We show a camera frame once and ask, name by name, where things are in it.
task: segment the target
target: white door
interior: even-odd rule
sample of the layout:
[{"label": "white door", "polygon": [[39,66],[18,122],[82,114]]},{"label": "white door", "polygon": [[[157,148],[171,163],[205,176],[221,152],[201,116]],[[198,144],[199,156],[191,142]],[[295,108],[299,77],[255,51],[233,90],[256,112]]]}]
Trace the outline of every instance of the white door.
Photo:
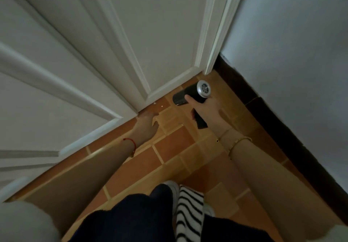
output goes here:
[{"label": "white door", "polygon": [[28,1],[136,110],[206,68],[228,2]]},{"label": "white door", "polygon": [[25,0],[0,0],[0,201],[135,116]]}]

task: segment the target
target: hand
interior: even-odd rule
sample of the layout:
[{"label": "hand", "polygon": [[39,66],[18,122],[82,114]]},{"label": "hand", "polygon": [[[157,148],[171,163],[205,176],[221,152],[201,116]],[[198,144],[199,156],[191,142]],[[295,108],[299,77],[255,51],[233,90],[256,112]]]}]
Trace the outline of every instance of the hand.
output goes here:
[{"label": "hand", "polygon": [[130,138],[135,141],[137,147],[149,141],[156,134],[159,125],[157,121],[152,125],[154,116],[158,116],[158,113],[144,112],[139,115],[138,121],[130,135]]},{"label": "hand", "polygon": [[[189,95],[185,95],[185,99],[203,118],[215,135],[219,136],[221,133],[231,128],[231,126],[220,116],[220,105],[215,98],[209,97],[202,104],[198,103]],[[193,109],[191,111],[191,118],[194,120]]]}]

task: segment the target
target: dark pants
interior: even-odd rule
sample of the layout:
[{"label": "dark pants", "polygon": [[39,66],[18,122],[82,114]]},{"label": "dark pants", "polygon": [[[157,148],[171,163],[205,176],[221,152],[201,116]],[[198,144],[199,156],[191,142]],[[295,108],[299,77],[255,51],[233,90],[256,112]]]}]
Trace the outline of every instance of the dark pants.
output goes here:
[{"label": "dark pants", "polygon": [[[160,184],[150,196],[129,195],[109,211],[93,212],[70,241],[175,241],[172,210],[172,191]],[[201,241],[273,240],[265,231],[206,215]]]}]

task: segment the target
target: black and white striped fabric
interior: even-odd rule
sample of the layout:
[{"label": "black and white striped fabric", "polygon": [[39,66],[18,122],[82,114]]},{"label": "black and white striped fabric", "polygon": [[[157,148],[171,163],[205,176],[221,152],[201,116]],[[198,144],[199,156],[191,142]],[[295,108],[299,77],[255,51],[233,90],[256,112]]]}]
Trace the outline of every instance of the black and white striped fabric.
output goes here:
[{"label": "black and white striped fabric", "polygon": [[204,195],[180,185],[176,216],[176,241],[199,242],[204,221]]}]

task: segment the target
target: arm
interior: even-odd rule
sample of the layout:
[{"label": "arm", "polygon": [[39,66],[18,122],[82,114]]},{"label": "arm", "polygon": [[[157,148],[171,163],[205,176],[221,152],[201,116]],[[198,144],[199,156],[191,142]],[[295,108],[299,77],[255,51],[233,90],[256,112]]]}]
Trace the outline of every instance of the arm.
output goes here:
[{"label": "arm", "polygon": [[[209,98],[200,104],[185,99],[220,137],[225,150],[243,137],[219,115],[217,102]],[[230,157],[247,181],[285,241],[305,241],[324,236],[334,225],[343,225],[331,209],[297,177],[249,140],[242,140]]]},{"label": "arm", "polygon": [[[129,137],[137,147],[155,135],[158,123],[152,125],[154,115],[158,114],[145,112],[134,126]],[[132,141],[121,141],[54,178],[25,201],[49,214],[63,236],[133,150]]]}]

